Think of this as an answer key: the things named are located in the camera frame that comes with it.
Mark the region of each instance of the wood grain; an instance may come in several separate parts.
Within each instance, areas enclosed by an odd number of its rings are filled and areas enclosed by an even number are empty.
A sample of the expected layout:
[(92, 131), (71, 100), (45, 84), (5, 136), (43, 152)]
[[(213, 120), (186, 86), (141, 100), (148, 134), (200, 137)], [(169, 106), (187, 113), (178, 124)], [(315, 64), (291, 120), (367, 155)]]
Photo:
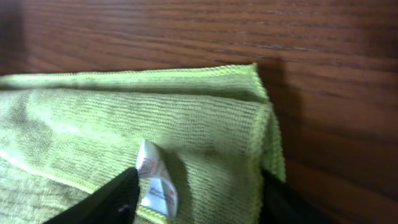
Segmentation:
[(15, 2), (1, 74), (257, 62), (288, 183), (338, 222), (398, 220), (396, 0)]

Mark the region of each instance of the green fabric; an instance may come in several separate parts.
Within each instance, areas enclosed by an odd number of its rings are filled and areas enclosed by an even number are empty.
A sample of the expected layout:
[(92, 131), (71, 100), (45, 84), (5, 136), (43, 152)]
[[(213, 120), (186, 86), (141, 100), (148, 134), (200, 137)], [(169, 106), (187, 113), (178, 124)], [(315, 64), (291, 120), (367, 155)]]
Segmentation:
[[(92, 193), (135, 164), (143, 139), (160, 146), (178, 215), (139, 207), (136, 223), (256, 223), (261, 169), (285, 179), (278, 122), (256, 65), (9, 75), (0, 89), (0, 156), (27, 171), (26, 186), (45, 178)], [(140, 184), (144, 193), (148, 181)], [(43, 185), (41, 201), (53, 202), (57, 187)]]

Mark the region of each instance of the wooden table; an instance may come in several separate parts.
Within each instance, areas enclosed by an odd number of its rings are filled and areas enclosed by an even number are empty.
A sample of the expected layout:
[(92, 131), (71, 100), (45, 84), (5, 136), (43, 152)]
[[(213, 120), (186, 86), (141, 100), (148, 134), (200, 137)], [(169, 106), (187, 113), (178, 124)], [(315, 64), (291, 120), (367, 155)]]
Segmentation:
[(13, 4), (1, 74), (257, 62), (288, 183), (338, 222), (398, 220), (396, 0)]

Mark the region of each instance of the green cloth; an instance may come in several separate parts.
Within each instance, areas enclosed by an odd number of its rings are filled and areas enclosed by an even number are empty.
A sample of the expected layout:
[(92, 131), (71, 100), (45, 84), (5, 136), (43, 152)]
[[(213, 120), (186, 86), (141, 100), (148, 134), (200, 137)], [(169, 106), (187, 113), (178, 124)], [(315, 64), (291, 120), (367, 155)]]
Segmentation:
[[(285, 179), (278, 122), (255, 64), (9, 75), (0, 90), (0, 156), (9, 162), (0, 166), (9, 192), (0, 221), (28, 219), (15, 194), (37, 208), (29, 223), (67, 209), (134, 166), (143, 139), (162, 148), (178, 215), (139, 207), (136, 223), (256, 223), (261, 169)], [(143, 194), (148, 181), (140, 184)], [(81, 193), (59, 205), (62, 191)]]

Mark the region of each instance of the folded towel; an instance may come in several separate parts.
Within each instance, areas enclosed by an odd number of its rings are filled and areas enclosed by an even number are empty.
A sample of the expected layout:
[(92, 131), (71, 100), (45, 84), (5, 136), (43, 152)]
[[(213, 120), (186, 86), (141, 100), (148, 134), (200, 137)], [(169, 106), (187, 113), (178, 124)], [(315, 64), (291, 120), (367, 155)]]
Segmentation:
[[(285, 179), (278, 122), (255, 64), (9, 75), (0, 90), (0, 156), (18, 167), (0, 166), (9, 194), (35, 192), (52, 204), (64, 188), (90, 194), (134, 166), (143, 139), (162, 149), (179, 197), (176, 223), (256, 223), (261, 169)], [(144, 194), (148, 181), (140, 185)], [(30, 215), (42, 222), (80, 195)], [(21, 216), (10, 198), (0, 220)], [(144, 207), (137, 215), (136, 223), (170, 221)]]

